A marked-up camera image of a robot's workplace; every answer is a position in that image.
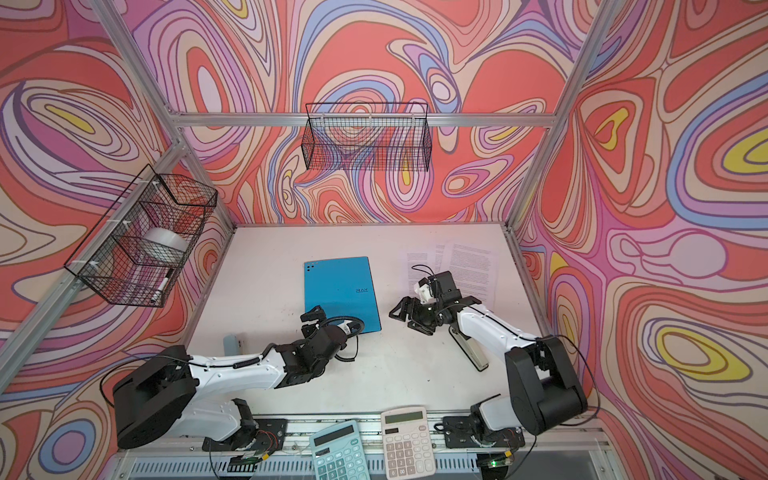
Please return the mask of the blue folder with black inside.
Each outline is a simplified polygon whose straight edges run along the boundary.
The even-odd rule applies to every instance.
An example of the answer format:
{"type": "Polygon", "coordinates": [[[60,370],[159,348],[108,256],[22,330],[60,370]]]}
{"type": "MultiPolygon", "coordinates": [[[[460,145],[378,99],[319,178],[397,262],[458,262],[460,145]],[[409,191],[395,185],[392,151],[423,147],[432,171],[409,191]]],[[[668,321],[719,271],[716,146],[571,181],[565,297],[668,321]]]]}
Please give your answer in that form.
{"type": "Polygon", "coordinates": [[[337,316],[359,318],[365,324],[363,334],[381,330],[381,319],[368,257],[305,262],[303,274],[306,311],[320,306],[328,318],[337,316]]]}

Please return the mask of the printed white paper sheet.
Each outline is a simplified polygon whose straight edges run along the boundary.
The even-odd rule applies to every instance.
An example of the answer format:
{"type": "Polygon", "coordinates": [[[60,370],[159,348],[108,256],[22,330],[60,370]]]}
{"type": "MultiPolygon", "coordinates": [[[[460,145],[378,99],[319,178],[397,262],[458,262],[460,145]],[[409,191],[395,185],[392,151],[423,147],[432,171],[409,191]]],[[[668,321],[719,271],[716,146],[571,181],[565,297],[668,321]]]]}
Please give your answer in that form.
{"type": "Polygon", "coordinates": [[[464,296],[474,296],[486,307],[495,305],[499,256],[492,250],[449,242],[442,268],[449,271],[464,296]]]}

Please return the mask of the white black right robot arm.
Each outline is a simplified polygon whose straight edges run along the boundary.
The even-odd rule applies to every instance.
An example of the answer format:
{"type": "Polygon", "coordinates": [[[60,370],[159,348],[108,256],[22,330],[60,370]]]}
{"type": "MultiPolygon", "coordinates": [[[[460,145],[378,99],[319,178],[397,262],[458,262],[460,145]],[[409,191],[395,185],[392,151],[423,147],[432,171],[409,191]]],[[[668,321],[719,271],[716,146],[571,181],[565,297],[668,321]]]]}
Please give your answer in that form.
{"type": "Polygon", "coordinates": [[[470,414],[445,418],[440,430],[450,448],[472,442],[490,448],[504,443],[507,432],[523,430],[533,436],[556,427],[588,424],[580,416],[588,400],[563,342],[553,336],[535,337],[500,319],[473,296],[450,301],[404,297],[388,316],[410,329],[431,336],[447,325],[477,368],[487,351],[503,360],[508,393],[470,407],[470,414]]]}

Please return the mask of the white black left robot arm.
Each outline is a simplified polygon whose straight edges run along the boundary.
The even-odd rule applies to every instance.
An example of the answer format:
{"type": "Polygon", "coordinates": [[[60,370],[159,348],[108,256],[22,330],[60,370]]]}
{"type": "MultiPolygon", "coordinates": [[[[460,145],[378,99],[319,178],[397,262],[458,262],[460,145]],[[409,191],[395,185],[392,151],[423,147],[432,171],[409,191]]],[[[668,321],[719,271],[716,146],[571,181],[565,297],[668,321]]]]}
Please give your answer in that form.
{"type": "Polygon", "coordinates": [[[118,447],[189,437],[202,439],[207,451],[250,448],[260,426],[236,392],[308,383],[365,328],[357,317],[327,317],[319,306],[301,320],[301,339],[270,343],[256,355],[206,357],[174,345],[144,360],[113,388],[118,447]]]}

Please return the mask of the beige black stapler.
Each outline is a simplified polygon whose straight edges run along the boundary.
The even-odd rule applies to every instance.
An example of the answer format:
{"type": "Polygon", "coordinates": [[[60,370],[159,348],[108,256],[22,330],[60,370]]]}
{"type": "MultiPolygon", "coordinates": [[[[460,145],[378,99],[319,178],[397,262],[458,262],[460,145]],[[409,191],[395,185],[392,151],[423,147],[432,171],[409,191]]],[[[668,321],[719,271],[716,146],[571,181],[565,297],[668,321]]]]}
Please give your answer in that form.
{"type": "Polygon", "coordinates": [[[474,338],[462,333],[457,325],[450,326],[449,333],[478,372],[483,372],[489,367],[486,355],[474,338]]]}

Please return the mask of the light blue stapler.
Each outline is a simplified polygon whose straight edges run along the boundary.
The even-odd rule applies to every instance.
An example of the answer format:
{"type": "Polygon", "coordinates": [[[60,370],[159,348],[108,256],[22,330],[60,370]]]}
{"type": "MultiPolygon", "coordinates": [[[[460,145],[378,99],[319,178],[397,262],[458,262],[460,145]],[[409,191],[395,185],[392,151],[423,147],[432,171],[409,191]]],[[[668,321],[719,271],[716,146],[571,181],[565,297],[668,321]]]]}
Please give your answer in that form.
{"type": "Polygon", "coordinates": [[[239,356],[243,354],[242,342],[237,335],[227,335],[224,337],[223,349],[226,356],[239,356]]]}

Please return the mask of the teal calculator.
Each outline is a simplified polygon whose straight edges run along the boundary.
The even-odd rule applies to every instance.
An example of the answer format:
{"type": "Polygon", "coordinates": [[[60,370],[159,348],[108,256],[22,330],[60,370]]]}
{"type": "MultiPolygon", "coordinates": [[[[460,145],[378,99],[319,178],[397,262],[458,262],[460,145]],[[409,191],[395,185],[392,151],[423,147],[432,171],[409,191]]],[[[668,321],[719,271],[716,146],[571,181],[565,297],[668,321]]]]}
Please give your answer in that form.
{"type": "Polygon", "coordinates": [[[355,420],[336,423],[309,439],[317,480],[369,480],[363,443],[355,420]]]}

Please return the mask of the pink white calculator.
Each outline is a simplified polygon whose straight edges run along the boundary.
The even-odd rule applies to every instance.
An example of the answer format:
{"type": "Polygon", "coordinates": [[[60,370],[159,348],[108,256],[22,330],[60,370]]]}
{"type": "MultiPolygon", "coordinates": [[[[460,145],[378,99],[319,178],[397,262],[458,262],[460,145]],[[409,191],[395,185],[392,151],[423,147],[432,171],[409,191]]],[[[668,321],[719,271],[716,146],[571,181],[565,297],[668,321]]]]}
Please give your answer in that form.
{"type": "Polygon", "coordinates": [[[407,406],[381,414],[382,444],[387,479],[424,479],[436,473],[436,458],[427,411],[407,406]]]}

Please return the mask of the white tape roll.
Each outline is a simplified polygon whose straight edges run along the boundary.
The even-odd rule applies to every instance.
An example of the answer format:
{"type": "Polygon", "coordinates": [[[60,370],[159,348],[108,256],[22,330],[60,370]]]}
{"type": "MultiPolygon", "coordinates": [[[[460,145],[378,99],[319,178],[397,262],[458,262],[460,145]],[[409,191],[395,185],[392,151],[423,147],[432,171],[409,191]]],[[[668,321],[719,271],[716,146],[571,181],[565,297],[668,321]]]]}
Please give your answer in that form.
{"type": "Polygon", "coordinates": [[[171,230],[154,227],[144,234],[141,248],[153,258],[170,261],[186,252],[188,242],[171,230]]]}

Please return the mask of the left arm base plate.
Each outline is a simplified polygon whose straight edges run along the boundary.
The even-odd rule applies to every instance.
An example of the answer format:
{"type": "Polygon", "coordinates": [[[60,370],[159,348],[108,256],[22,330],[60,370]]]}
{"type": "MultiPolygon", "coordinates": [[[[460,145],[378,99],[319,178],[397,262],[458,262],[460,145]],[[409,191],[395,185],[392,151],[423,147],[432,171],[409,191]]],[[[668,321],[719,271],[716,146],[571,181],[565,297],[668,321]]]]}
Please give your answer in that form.
{"type": "Polygon", "coordinates": [[[246,421],[231,437],[222,441],[205,438],[202,450],[209,454],[212,468],[218,472],[244,471],[255,468],[283,449],[288,420],[285,418],[261,418],[246,421]],[[234,453],[226,460],[224,467],[217,467],[213,462],[213,453],[234,453]]]}

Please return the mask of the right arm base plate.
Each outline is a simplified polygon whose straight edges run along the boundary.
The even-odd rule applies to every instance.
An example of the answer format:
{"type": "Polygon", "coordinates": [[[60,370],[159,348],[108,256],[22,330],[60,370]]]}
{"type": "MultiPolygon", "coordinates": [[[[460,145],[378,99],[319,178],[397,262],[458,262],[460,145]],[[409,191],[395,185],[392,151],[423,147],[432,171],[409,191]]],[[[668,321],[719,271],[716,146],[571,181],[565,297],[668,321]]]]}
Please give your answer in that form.
{"type": "Polygon", "coordinates": [[[515,453],[526,445],[520,428],[491,430],[479,415],[445,416],[435,424],[448,449],[480,449],[481,468],[500,468],[514,462],[515,453]]]}

